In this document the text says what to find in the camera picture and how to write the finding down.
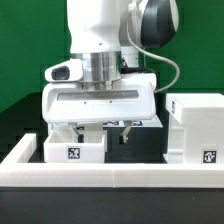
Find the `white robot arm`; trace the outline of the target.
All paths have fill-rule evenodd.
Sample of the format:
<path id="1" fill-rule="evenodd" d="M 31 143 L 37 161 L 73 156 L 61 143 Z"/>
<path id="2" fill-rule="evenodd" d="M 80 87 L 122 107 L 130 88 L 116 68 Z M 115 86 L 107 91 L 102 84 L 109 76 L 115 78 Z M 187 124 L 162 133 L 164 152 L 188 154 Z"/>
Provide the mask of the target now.
<path id="1" fill-rule="evenodd" d="M 108 121 L 156 114 L 156 75 L 124 68 L 128 48 L 143 53 L 167 44 L 178 29 L 175 0 L 67 0 L 70 58 L 45 71 L 42 115 L 51 132 L 97 131 Z"/>

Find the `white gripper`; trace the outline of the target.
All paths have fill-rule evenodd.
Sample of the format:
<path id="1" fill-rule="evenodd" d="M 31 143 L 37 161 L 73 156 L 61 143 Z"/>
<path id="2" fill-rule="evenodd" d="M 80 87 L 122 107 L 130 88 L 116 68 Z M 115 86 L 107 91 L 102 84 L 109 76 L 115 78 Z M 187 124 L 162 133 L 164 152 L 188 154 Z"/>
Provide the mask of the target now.
<path id="1" fill-rule="evenodd" d="M 131 120 L 150 120 L 156 114 L 154 73 L 124 74 L 109 90 L 84 90 L 84 69 L 80 59 L 70 59 L 45 71 L 48 84 L 42 93 L 42 116 L 47 123 L 69 123 L 82 143 L 76 123 L 125 121 L 120 134 L 126 144 Z"/>

